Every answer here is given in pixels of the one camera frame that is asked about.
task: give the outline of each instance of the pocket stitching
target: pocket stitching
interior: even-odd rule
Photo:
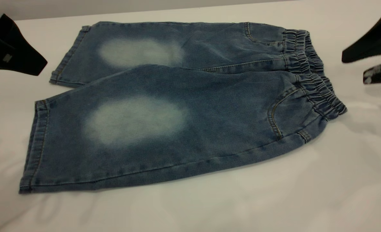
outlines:
[[[245,25],[244,25],[244,28],[245,28],[245,36],[252,42],[252,43],[255,43],[255,44],[263,44],[263,45],[275,45],[275,44],[283,44],[283,41],[274,41],[274,42],[271,42],[271,43],[264,43],[264,42],[261,42],[261,41],[257,41],[251,34],[251,23],[250,22],[245,22]]]
[[[268,110],[268,121],[269,121],[269,124],[272,128],[272,131],[274,132],[274,134],[277,138],[277,141],[281,140],[283,138],[283,135],[282,135],[282,132],[279,129],[278,125],[275,122],[276,108],[279,106],[279,104],[281,104],[284,100],[286,100],[286,98],[288,98],[289,96],[291,96],[292,94],[296,93],[299,90],[300,90],[300,88],[297,88],[296,86],[288,89],[287,91],[285,91],[285,93],[282,94],[281,98],[273,105],[273,107],[269,108],[269,110]]]

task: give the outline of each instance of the wrinkled denim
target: wrinkled denim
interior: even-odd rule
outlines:
[[[128,187],[268,160],[346,112],[301,30],[84,26],[35,103],[20,194]]]

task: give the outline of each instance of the front pocket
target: front pocket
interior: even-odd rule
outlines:
[[[245,36],[254,44],[280,46],[284,40],[285,29],[273,25],[245,22]]]
[[[285,91],[268,111],[269,123],[277,140],[301,131],[319,116],[304,92],[297,87]]]

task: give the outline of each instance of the faded knee patch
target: faded knee patch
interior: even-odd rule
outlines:
[[[92,142],[121,147],[175,134],[186,123],[186,109],[165,100],[132,97],[105,102],[85,121]]]
[[[131,68],[143,64],[181,65],[183,50],[175,42],[152,39],[112,39],[99,47],[99,56],[111,66]]]

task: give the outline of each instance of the pant leg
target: pant leg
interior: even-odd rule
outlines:
[[[144,64],[220,71],[285,70],[285,29],[254,23],[84,26],[50,82],[78,87]]]
[[[20,193],[151,184],[268,160],[345,106],[317,74],[146,65],[36,103]]]

